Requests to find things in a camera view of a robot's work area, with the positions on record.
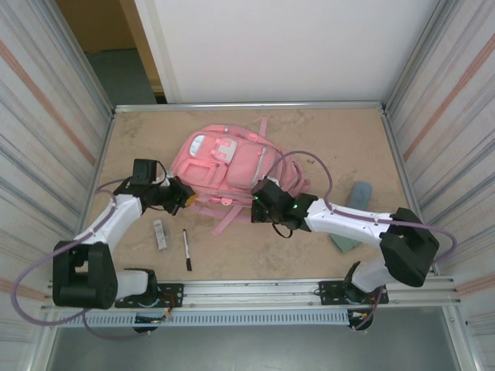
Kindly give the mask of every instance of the floor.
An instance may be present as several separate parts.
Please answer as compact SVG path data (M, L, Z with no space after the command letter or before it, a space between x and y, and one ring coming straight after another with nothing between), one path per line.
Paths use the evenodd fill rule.
M376 109L120 113L99 182L129 176L135 158L159 159L169 168L188 136L208 124L237 124L257 132L263 117L268 118L268 140L288 150L313 151L329 166L334 184L330 202L345 205L353 184L367 181L373 186L370 211L393 213L407 205ZM311 182L310 193L323 196L329 181L320 164L302 155L295 159ZM90 221L107 204L107 197L96 196ZM165 251L156 246L153 222L157 219L169 235ZM218 222L190 209L181 209L176 216L148 209L113 252L115 269L153 269L160 281L344 277L356 261L378 254L378 249L364 244L343 254L327 233L296 231L285 240L270 223L236 222L214 236ZM184 228L191 272L186 269Z
M159 328L150 338L109 342L84 328L61 328L47 369L456 371L459 366L441 308L382 308L367 333L330 325Z
M156 104L138 50L86 53L112 104Z

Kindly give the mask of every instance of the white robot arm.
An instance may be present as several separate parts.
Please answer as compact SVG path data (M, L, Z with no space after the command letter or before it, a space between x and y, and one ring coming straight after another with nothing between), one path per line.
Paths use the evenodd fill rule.
M82 246L53 259L53 301L56 305L82 308L110 308L120 298L140 295L140 302L156 299L156 278L151 270L132 268L116 273L111 254L127 228L150 206L162 206L175 215L195 199L193 190L180 179L156 183L156 161L135 160L133 176L115 191L116 204L110 203L95 222L75 240L92 233ZM439 247L427 230L389 226L383 223L351 219L332 210L339 209L373 220L403 220L420 223L413 212L399 209L396 213L369 213L332 205L329 210L323 199L302 193L292 198L270 179L261 180L251 191L252 223L281 224L291 230L338 234L381 249L381 256L356 262L344 280L350 302L381 285L395 281L422 286ZM111 210L108 221L94 232L96 225ZM67 244L61 241L55 249ZM87 262L88 270L77 271Z

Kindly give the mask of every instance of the metal frame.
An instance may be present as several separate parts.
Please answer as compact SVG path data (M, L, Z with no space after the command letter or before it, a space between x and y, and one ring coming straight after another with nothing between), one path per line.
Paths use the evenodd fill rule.
M322 309L358 309L369 305L321 305L315 295L320 281L342 280L342 278L255 280L255 281L183 281L183 306L176 312L209 311L308 311ZM421 288L411 288L394 283L387 286L390 302L384 307L443 307L460 305L459 296L452 277L430 275ZM42 310L47 313L74 313L73 308L55 307L47 298ZM156 308L122 309L107 311L93 310L94 314L104 313L157 312Z
M276 110L276 109L336 109L336 108L377 108L381 113L381 118L384 124L384 130L387 134L391 152L398 170L399 178L405 192L407 201L411 209L421 215L418 208L415 194L411 184L408 181L407 172L405 171L394 133L391 130L389 117L384 114L381 104L378 102L299 102L299 103L249 103L249 104L169 104L169 105L150 105L150 106L117 106L116 113L123 112L167 112L167 111L215 111L215 110ZM113 129L113 122L109 128L108 135L105 140L105 146L102 156L98 163L97 174L93 182L93 189L97 186L97 180L100 176L101 166L104 161L104 155L108 148L108 142ZM313 291L318 287L318 281L326 281L330 278L321 280L270 280L270 281L191 281L186 282L185 298L183 307L177 308L176 312L181 316L204 316L208 313L223 313L237 312L240 314L248 314L253 311L270 311L274 314L285 313L306 313L307 311L319 313L319 311L339 311L347 309L350 306L339 307L323 307L319 303L319 299L313 294ZM441 306L444 309L446 323L452 337L452 342L456 349L456 354L459 359L459 364L462 370L477 370L480 368L476 364L476 357L472 356L475 350L472 343L469 343L469 336L463 331L461 318L457 306L460 305L459 296L456 293L453 279L447 276L431 275L425 282L425 286L420 289L413 289L401 284L393 284L388 287L388 294L391 302L387 307L422 307L422 306ZM71 313L70 308L55 308L51 302L51 298L47 298L43 306L43 310L49 316L60 318L61 316ZM156 309L143 308L139 312L155 312ZM94 318L103 318L112 316L129 316L135 315L135 309L116 309L112 308L108 311L92 311ZM81 326L80 323L71 324L71 327ZM119 323L112 326L131 326L132 323ZM39 349L43 350L53 344L56 328L43 329L42 336L43 346ZM44 369L46 367L45 360L49 352L41 356L36 356L36 361L33 370Z
M253 102L253 103L202 103L202 104L146 104L118 105L115 113L121 112L177 112L177 111L235 111L235 110L301 110L330 108L377 108L377 100L335 102Z

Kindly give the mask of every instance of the marker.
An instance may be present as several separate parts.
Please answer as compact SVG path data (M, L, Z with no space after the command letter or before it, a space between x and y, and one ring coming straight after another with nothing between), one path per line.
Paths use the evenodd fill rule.
M186 266L189 272L193 271L193 266L191 265L191 256L189 255L189 244L187 243L187 232L183 230L184 236L184 248L186 249Z

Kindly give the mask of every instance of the purple cable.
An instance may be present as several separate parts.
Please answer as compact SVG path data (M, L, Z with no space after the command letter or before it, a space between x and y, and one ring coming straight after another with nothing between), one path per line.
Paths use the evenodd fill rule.
M290 151L290 152L283 154L281 157L279 157L275 160L274 164L271 166L271 168L266 173L267 174L266 176L268 176L275 169L275 167L278 165L278 163L281 160L283 160L284 158L286 158L290 155L295 155L295 154L308 155L309 157L313 157L323 167L323 170L325 171L326 176L328 177L328 182L329 182L329 187L328 187L328 190L325 192L325 195L323 196L323 201L325 202L326 207L328 207L328 210L331 213L335 213L335 214L345 216L347 218L351 218L351 219L355 219L355 220L362 220L364 222L381 223L381 224L389 224L389 225L393 224L395 226L409 226L409 227L413 227L413 228L420 228L423 230L432 230L434 232L439 232L439 233L445 234L448 238L450 238L450 240L452 240L452 246L445 253L443 253L442 255L437 257L436 259L434 259L433 260L434 263L438 263L442 260L445 260L457 248L456 237L452 233L450 233L448 230L444 230L443 228L440 228L438 226L428 226L428 225L421 224L421 223L402 222L400 220L385 220L385 219L375 220L374 218L370 218L367 216L361 216L361 215L346 213L344 211L334 209L332 207L332 205L330 204L330 202L328 201L328 196L329 196L330 192L332 192L332 187L333 187L333 180L332 180L332 175L330 174L330 170L325 165L325 163L321 160L321 158L319 158L317 155L314 155L311 152Z
M101 189L101 187L98 187L97 190L95 191L95 194L98 193L108 193L111 195L111 199L113 201L113 206L110 209L110 212L103 218L99 224L97 224L94 228L94 232L98 231L110 218L112 215L114 215L115 212L115 203L116 203L116 198L114 194L111 191L108 191L106 189ZM65 253L66 251L72 249L73 247L76 247L80 243L84 242L87 240L89 237L91 237L93 234L92 233L87 233L84 236L82 236L80 239L72 241L65 245L64 247L61 247L60 249L57 249L50 254L47 254L45 257L42 257L35 263L31 264L29 267L27 267L13 282L12 284L12 290L10 291L10 301L12 302L12 306L14 307L15 311L17 314L19 314L22 318L24 318L27 322L31 322L34 325L40 325L40 326L57 326L57 325L62 325L64 323L70 322L73 319L79 317L80 315L85 314L86 312L89 311L89 309L83 309L82 311L76 313L75 315L71 315L70 317L67 317L65 319L60 319L59 321L41 321L37 318L31 317L28 315L25 311L22 310L21 306L19 305L19 301L17 298L17 290L19 289L19 285L21 284L21 281L32 271L34 271L37 267L39 267L42 264L47 263L48 261L52 260L54 257L57 255L60 255L62 253Z

